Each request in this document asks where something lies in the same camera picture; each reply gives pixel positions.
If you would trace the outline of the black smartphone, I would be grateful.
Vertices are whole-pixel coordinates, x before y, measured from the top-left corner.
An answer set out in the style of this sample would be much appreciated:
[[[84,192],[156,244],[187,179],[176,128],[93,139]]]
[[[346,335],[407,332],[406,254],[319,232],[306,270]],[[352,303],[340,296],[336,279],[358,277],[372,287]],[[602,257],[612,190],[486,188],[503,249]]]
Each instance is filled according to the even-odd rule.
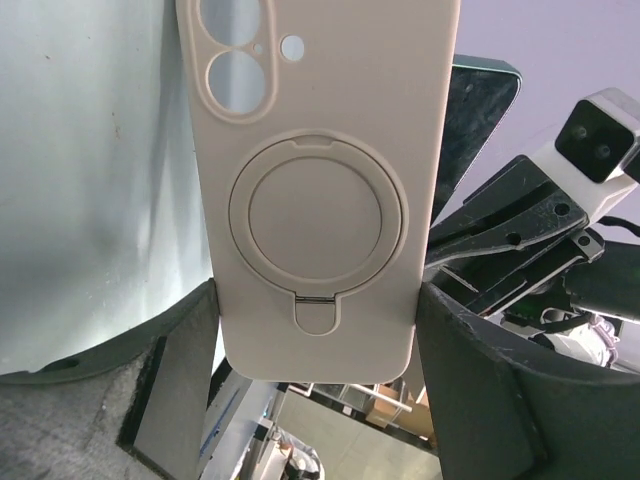
[[[453,58],[431,219],[435,220],[514,103],[522,76],[508,62]]]

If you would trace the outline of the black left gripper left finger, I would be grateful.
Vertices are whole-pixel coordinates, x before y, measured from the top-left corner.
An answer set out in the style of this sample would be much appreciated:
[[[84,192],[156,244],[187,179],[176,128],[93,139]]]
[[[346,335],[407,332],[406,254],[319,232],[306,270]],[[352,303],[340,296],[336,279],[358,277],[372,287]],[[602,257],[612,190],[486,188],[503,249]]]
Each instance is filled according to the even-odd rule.
[[[207,281],[96,347],[2,376],[2,478],[198,478],[218,314]]]

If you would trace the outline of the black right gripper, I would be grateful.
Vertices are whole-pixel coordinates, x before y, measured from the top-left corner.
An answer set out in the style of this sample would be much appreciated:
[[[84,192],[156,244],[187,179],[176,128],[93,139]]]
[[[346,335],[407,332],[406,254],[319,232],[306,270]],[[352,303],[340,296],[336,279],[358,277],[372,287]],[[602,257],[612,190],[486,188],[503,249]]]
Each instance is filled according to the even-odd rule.
[[[540,326],[580,310],[639,318],[639,248],[606,241],[577,197],[520,155],[429,234],[424,279],[481,317]]]

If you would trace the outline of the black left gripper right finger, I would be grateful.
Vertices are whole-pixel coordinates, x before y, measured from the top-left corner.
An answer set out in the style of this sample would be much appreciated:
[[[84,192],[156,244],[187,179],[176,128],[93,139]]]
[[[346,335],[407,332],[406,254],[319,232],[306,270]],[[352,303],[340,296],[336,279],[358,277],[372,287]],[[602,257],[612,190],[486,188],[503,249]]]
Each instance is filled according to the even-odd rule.
[[[638,376],[523,339],[430,284],[416,337],[444,478],[638,478]]]

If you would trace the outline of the beige ring phone case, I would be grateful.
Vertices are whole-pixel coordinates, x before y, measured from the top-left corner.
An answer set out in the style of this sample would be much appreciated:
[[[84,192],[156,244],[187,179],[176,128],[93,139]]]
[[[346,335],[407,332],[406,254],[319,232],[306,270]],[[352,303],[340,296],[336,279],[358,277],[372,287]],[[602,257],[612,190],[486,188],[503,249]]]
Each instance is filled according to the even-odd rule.
[[[176,5],[226,358],[385,383],[411,356],[460,5]]]

